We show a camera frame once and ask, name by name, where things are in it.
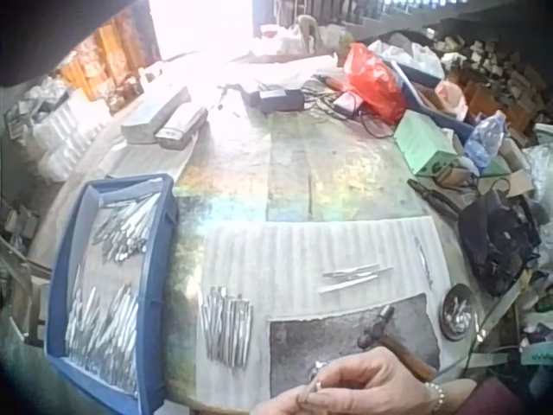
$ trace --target green box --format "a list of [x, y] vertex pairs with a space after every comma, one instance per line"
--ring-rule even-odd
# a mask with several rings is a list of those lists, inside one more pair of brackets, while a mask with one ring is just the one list
[[482, 172], [482, 177], [500, 177], [510, 175], [511, 169], [509, 169], [509, 164], [505, 159], [497, 155], [492, 159], [488, 166]]
[[458, 158], [440, 127], [419, 112], [405, 112], [394, 138], [415, 176], [436, 177]]

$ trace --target hammer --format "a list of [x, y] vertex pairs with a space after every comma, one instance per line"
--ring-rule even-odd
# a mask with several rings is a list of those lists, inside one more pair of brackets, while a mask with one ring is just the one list
[[436, 370], [412, 354], [401, 342], [385, 333], [386, 324], [394, 314], [394, 308], [386, 305], [377, 316], [377, 319], [369, 327], [363, 329], [363, 335], [357, 339], [357, 345], [363, 350], [375, 343], [388, 348], [420, 381], [428, 382], [436, 376]]

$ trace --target pliers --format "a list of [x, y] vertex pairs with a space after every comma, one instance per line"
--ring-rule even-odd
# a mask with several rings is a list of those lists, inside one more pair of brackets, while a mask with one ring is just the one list
[[409, 179], [407, 184], [415, 190], [438, 214], [444, 216], [453, 221], [459, 219], [461, 208], [458, 207], [451, 199], [446, 195], [438, 192], [437, 190], [431, 190], [416, 180]]

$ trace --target water bottle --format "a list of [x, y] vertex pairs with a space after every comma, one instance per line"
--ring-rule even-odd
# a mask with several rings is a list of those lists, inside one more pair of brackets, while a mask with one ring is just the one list
[[465, 143], [465, 153], [480, 173], [498, 155], [504, 137], [505, 114], [501, 111], [476, 125]]

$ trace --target blue tray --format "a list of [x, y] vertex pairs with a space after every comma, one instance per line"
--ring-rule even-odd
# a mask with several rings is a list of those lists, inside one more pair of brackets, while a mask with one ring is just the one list
[[386, 64], [396, 71], [398, 77], [397, 80], [405, 97], [407, 108], [415, 112], [428, 115], [440, 128], [449, 128], [455, 131], [461, 140], [461, 143], [464, 145], [473, 132], [474, 127], [470, 124], [463, 123], [448, 114], [428, 108], [411, 83], [415, 82], [434, 89], [440, 83], [440, 79], [429, 75], [428, 73], [419, 71], [413, 67], [406, 67], [405, 65], [401, 65], [395, 61], [386, 61]]
[[[162, 179], [162, 192], [156, 204], [138, 289], [136, 356], [139, 399], [135, 399], [128, 393], [107, 385], [93, 374], [77, 368], [67, 359], [67, 275], [70, 271], [69, 258], [73, 235], [77, 234], [75, 227], [78, 232], [83, 225], [77, 223], [78, 213], [81, 207], [86, 208], [91, 203], [98, 204], [98, 199], [91, 197], [86, 191], [92, 187], [102, 194], [156, 178]], [[52, 271], [46, 327], [46, 356], [77, 387], [118, 413], [152, 414], [163, 405], [165, 397], [162, 372], [162, 294], [178, 213], [172, 187], [173, 180], [167, 175], [136, 176], [87, 183], [66, 225]], [[90, 229], [91, 226], [92, 224], [85, 224], [84, 227]]]

